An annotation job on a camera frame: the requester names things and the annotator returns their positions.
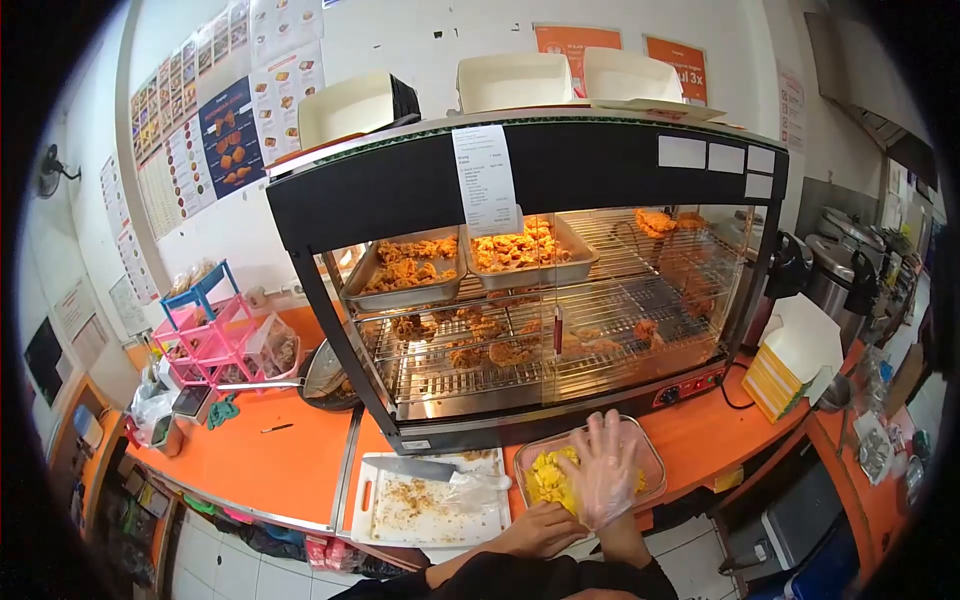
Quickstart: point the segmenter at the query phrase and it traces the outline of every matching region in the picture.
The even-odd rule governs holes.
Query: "receipt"
[[[470,237],[519,233],[514,174],[502,125],[453,130],[453,154]]]

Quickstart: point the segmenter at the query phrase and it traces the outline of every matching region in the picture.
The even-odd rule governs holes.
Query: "food warmer display case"
[[[522,232],[465,225],[450,132],[482,125],[503,127]],[[396,452],[437,453],[719,385],[764,273],[734,306],[748,240],[715,228],[762,211],[764,271],[787,164],[718,124],[536,108],[321,148],[273,168],[267,197],[350,385]]]

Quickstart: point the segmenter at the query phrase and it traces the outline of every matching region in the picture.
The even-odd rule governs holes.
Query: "small knife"
[[[461,473],[457,470],[456,465],[438,461],[424,461],[419,458],[371,456],[363,459],[363,462],[371,467],[388,470],[391,473],[409,475],[417,479],[443,481],[444,483],[453,485],[476,481],[495,490],[508,490],[514,483],[513,480],[506,475],[495,476],[476,472]]]

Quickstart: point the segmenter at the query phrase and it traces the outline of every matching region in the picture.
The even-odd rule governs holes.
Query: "frying pan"
[[[225,383],[217,391],[263,390],[266,388],[296,387],[300,398],[313,406],[327,411],[351,410],[361,403],[356,393],[347,395],[340,386],[347,381],[347,374],[340,366],[333,348],[327,340],[310,352],[296,377],[271,379],[269,381],[245,381]]]

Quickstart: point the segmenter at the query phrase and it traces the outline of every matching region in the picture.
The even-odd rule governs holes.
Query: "power cord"
[[[745,370],[750,368],[750,367],[744,365],[743,363],[738,363],[738,362],[736,362],[736,361],[734,361],[734,362],[733,362],[733,365],[731,365],[731,366],[743,367]],[[723,381],[720,383],[720,391],[723,392],[723,399],[724,399],[724,401],[727,402],[727,406],[733,408],[733,410],[737,410],[737,411],[746,410],[746,409],[750,408],[751,406],[753,406],[754,404],[756,404],[756,402],[753,402],[753,401],[751,401],[750,404],[744,404],[744,405],[742,405],[742,406],[738,406],[738,405],[736,405],[736,404],[733,404],[732,402],[730,402],[730,399],[727,397],[727,390],[725,389],[725,386],[726,386],[726,385],[727,385],[727,377],[724,377],[724,378],[723,378]]]

